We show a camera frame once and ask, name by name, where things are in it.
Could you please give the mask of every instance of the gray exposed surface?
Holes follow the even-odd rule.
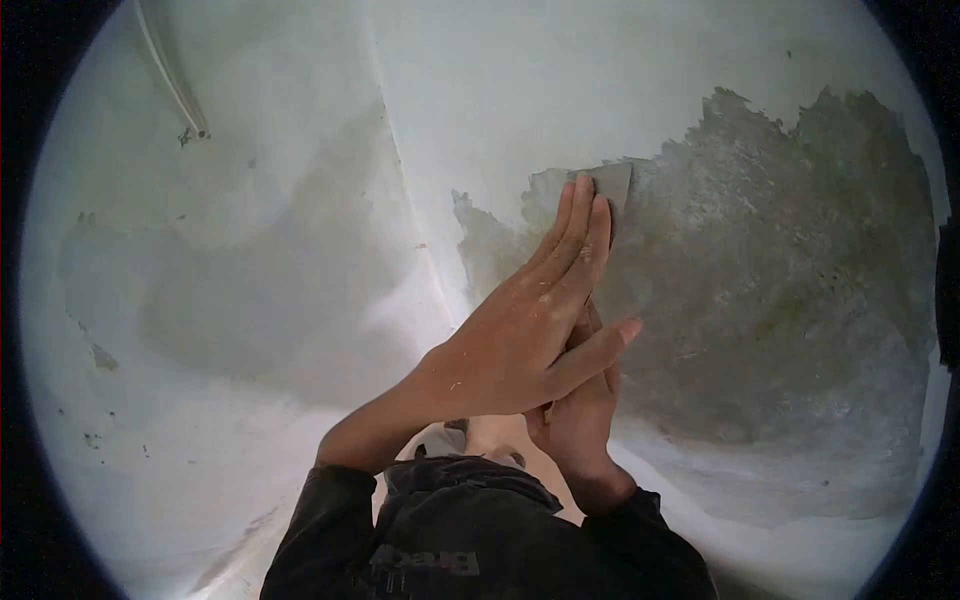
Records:
[[[901,510],[934,343],[934,228],[898,116],[824,89],[784,132],[717,88],[683,142],[628,160],[595,297],[646,328],[623,357],[614,436],[715,516]],[[454,193],[474,300],[529,256],[552,187],[531,178],[522,231]]]

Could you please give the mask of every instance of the hand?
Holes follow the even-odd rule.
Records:
[[[642,325],[637,322],[637,330]],[[574,350],[603,324],[588,300],[566,342]],[[633,476],[607,453],[613,411],[620,395],[620,365],[603,372],[553,402],[523,413],[530,439],[560,469],[580,510],[588,516],[609,514],[636,490]]]
[[[639,332],[628,319],[565,351],[610,253],[610,205],[593,191],[586,175],[568,182],[529,262],[411,373],[432,420],[512,415],[559,400],[613,364]]]
[[[592,301],[580,313],[566,342],[568,351],[585,343],[603,324]],[[551,404],[532,408],[523,417],[530,439],[561,471],[594,473],[607,468],[607,441],[620,394],[620,365],[603,372]]]

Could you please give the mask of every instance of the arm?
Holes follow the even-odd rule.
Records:
[[[638,331],[634,321],[566,346],[606,266],[610,236],[610,206],[594,195],[593,181],[565,185],[554,226],[530,261],[393,389],[324,436],[261,597],[292,597],[311,581],[329,597],[344,595],[337,586],[370,550],[372,476],[424,426],[559,400],[616,360]]]
[[[567,347],[586,343],[601,327],[589,301]],[[635,323],[628,333],[636,336],[640,327]],[[620,371],[614,362],[561,400],[524,413],[530,438],[560,468],[587,516],[584,533],[628,579],[644,577],[636,587],[656,597],[715,598],[703,557],[670,531],[660,515],[660,495],[638,488],[633,476],[607,453],[619,391]],[[651,572],[658,577],[643,575]]]
[[[515,415],[558,400],[602,372],[639,331],[626,320],[566,340],[610,251],[610,205],[581,176],[564,186],[557,218],[534,256],[392,390],[334,426],[317,466],[387,467],[431,422]]]

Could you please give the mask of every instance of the person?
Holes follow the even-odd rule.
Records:
[[[261,598],[714,598],[702,556],[607,451],[618,355],[590,294],[612,240],[581,175],[533,257],[396,386],[324,436]],[[468,419],[523,414],[582,526],[519,456],[463,456]],[[430,427],[432,423],[444,427]],[[427,428],[412,460],[397,454]],[[387,498],[372,523],[374,476]]]

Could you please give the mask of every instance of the stain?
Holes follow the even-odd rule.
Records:
[[[276,513],[276,510],[279,507],[274,507],[270,512],[259,516],[258,518],[251,521],[250,525],[247,526],[247,529],[244,530],[243,536],[227,553],[223,554],[219,559],[217,559],[209,569],[207,569],[203,575],[197,579],[197,583],[194,584],[193,589],[189,593],[196,593],[205,589],[217,577],[219,577],[227,568],[230,566],[230,562],[233,560],[233,557],[237,555],[248,543],[251,542],[253,536],[256,535],[264,525],[270,523],[271,517]]]
[[[715,516],[904,510],[934,344],[923,161],[869,92],[824,88],[789,131],[747,103],[717,88],[682,141],[620,159],[630,198],[594,299],[644,331],[613,436]],[[453,194],[474,302],[549,229],[559,191],[536,185],[516,229]]]
[[[84,443],[94,450],[100,449],[100,442],[103,438],[98,434],[84,433]]]
[[[330,385],[331,397],[346,406],[364,362],[394,361],[404,344],[386,326],[355,331],[371,302],[389,295],[403,273],[394,249],[384,248],[372,227],[374,202],[358,199],[372,170],[382,167],[389,128],[379,119],[381,109],[362,111],[320,140],[310,169],[292,189],[264,164],[246,171],[251,202],[276,210],[262,227],[228,244],[195,243],[173,225],[123,231],[76,224],[60,247],[67,313],[95,335],[135,330],[150,351],[178,366],[255,380],[309,407],[328,400],[311,391],[316,370],[307,363],[323,360],[324,340],[344,340],[340,360],[358,360]],[[244,167],[249,158],[232,163]],[[203,214],[196,220],[204,223]],[[126,290],[136,296],[121,293]],[[339,317],[316,319],[318,311]],[[375,356],[369,356],[372,346]],[[168,410],[138,404],[125,419],[136,423],[147,412]]]
[[[88,343],[90,349],[93,350],[93,362],[97,366],[97,369],[105,369],[113,372],[120,367],[120,364],[109,355],[109,352],[101,348],[98,344],[94,344],[93,342]]]

